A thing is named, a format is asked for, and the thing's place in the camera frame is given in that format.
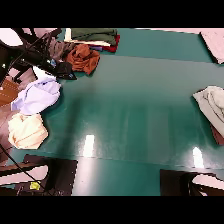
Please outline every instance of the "white cloth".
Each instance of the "white cloth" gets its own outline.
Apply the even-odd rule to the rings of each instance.
[[[224,62],[224,32],[222,31],[202,31],[201,35],[219,64]]]
[[[224,90],[217,86],[208,86],[193,94],[193,97],[203,114],[224,137]]]
[[[110,47],[110,44],[105,41],[81,41],[81,40],[72,40],[72,30],[71,28],[66,28],[65,31],[65,42],[73,42],[77,44],[91,44],[91,45],[99,45],[99,46],[108,46]]]
[[[40,114],[25,116],[17,113],[8,122],[9,142],[18,149],[38,149],[48,136]]]

